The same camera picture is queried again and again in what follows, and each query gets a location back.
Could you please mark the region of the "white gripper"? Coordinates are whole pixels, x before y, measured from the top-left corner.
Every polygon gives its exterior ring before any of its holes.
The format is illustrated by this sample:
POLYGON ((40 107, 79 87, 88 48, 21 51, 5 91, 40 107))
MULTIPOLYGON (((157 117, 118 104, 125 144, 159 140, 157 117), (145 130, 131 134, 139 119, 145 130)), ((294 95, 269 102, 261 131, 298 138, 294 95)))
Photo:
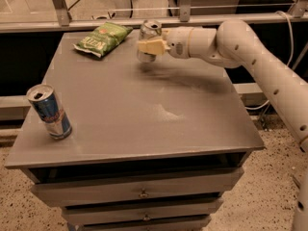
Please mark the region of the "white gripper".
POLYGON ((142 53, 164 55, 166 52, 177 59, 188 59, 192 27, 177 27, 163 30, 163 38, 149 38, 138 41, 142 53))

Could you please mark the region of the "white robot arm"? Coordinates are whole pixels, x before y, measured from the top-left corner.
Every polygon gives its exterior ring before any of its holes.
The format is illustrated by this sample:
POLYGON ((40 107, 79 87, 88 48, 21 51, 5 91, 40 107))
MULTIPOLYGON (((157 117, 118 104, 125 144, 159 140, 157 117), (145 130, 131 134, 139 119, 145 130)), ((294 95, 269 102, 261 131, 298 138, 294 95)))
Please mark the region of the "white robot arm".
POLYGON ((165 29, 158 21, 144 21, 138 41, 139 60, 151 63, 165 53, 225 68, 243 66, 300 148, 308 150, 308 83, 275 57, 246 22, 226 20, 216 29, 165 29))

